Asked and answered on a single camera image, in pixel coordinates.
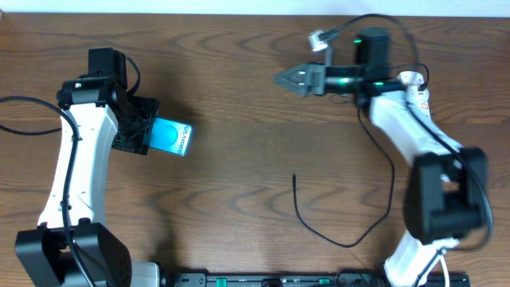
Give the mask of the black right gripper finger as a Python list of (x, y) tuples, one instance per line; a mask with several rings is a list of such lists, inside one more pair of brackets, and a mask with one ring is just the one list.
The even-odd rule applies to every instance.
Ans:
[(308, 96), (309, 85), (305, 78), (283, 78), (277, 77), (275, 82), (286, 88), (290, 92), (294, 92), (299, 96)]
[(307, 65), (299, 64), (275, 75), (276, 80), (303, 80), (306, 77)]

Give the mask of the blue Galaxy smartphone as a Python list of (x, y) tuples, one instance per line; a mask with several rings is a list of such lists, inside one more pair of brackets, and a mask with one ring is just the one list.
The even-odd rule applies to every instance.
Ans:
[(156, 117), (149, 148), (185, 156), (192, 131), (193, 128), (189, 124)]

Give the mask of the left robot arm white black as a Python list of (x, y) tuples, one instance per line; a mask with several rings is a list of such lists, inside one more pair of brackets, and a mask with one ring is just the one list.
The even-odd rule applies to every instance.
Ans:
[(113, 149), (145, 155), (157, 100), (135, 95), (125, 75), (66, 81), (56, 174), (37, 227), (18, 232), (15, 251), (36, 286), (162, 286), (160, 266), (131, 258), (107, 228), (105, 188)]

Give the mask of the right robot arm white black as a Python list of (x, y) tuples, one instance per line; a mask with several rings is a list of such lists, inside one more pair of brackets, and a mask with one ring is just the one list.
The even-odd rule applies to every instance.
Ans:
[(307, 63), (277, 74), (276, 82), (301, 95), (353, 96), (360, 120), (382, 130), (410, 166), (403, 203), (405, 232), (385, 260), (389, 286), (423, 286), (445, 254), (459, 250), (471, 231), (493, 229), (485, 190), (487, 157), (448, 137), (429, 110), (428, 69), (414, 60), (391, 76), (390, 35), (384, 28), (361, 29), (355, 37), (353, 65), (334, 65), (336, 30), (318, 29), (308, 40), (324, 53), (322, 63)]

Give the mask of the white USB charger adapter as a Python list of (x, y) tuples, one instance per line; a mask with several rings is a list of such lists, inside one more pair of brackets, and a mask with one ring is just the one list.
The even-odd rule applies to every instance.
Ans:
[(423, 75), (415, 71), (402, 71), (398, 75), (398, 80), (406, 86), (417, 86), (418, 91), (427, 89), (427, 82)]

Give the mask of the white power strip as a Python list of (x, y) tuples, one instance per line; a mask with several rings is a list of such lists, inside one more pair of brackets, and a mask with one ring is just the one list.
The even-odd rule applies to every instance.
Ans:
[(411, 85), (408, 88), (408, 101), (411, 103), (415, 112), (418, 112), (426, 119), (431, 120), (430, 107), (429, 107), (429, 90), (426, 88), (420, 90), (420, 85)]

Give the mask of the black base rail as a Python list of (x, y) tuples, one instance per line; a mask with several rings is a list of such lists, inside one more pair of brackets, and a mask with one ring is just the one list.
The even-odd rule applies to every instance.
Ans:
[(381, 274), (344, 270), (336, 274), (174, 275), (174, 287), (391, 287)]

